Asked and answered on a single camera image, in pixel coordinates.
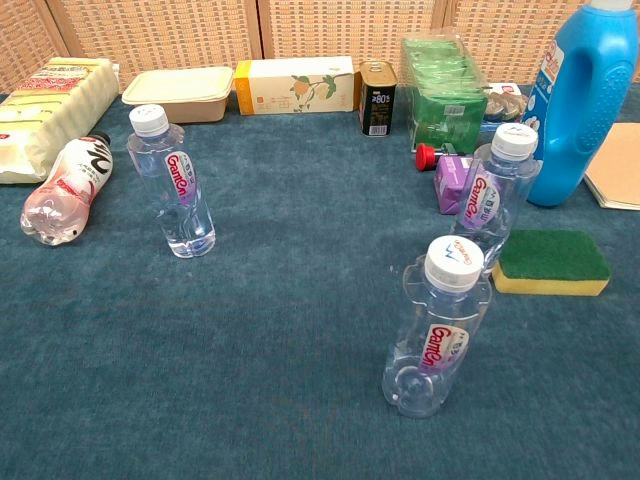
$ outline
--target tin can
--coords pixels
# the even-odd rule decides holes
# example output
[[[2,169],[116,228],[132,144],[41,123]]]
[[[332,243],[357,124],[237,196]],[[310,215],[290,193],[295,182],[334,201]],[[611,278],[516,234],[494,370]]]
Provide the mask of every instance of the tin can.
[[[398,79],[388,62],[367,61],[360,64],[362,93],[360,96],[360,126],[370,137],[391,133],[393,99]]]

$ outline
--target beige plastic container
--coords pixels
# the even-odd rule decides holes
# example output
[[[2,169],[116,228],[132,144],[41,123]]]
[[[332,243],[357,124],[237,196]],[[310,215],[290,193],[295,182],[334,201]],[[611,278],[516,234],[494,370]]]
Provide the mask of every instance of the beige plastic container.
[[[133,79],[122,94],[127,105],[161,105],[171,123],[222,120],[231,91],[229,67],[150,70]]]

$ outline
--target yellow sponge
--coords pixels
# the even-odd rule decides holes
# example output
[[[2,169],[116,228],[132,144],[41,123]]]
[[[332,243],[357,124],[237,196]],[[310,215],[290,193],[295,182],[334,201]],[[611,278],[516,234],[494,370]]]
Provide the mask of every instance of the yellow sponge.
[[[584,232],[514,230],[492,275],[502,293],[595,297],[611,273]]]

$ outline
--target white bottle cap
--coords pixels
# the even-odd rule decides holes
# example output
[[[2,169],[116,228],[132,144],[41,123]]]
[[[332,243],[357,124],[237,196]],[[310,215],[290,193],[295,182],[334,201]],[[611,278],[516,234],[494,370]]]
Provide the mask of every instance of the white bottle cap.
[[[622,12],[629,10],[633,0],[591,0],[591,6],[610,12]]]
[[[455,235],[436,238],[424,260],[427,280],[451,293],[470,290],[484,267],[484,254],[471,240]]]
[[[538,146],[538,133],[523,123],[505,123],[498,127],[491,151],[516,162],[526,160]]]
[[[155,137],[169,129],[169,120],[160,105],[140,105],[129,113],[131,126],[139,137]]]

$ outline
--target blue plastic bottle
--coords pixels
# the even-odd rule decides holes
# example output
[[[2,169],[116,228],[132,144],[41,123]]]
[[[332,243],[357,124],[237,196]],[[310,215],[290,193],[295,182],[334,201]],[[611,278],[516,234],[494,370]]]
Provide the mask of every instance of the blue plastic bottle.
[[[553,207],[576,189],[604,142],[638,55],[632,0],[591,0],[549,46],[523,122],[538,131],[542,170],[529,201]]]

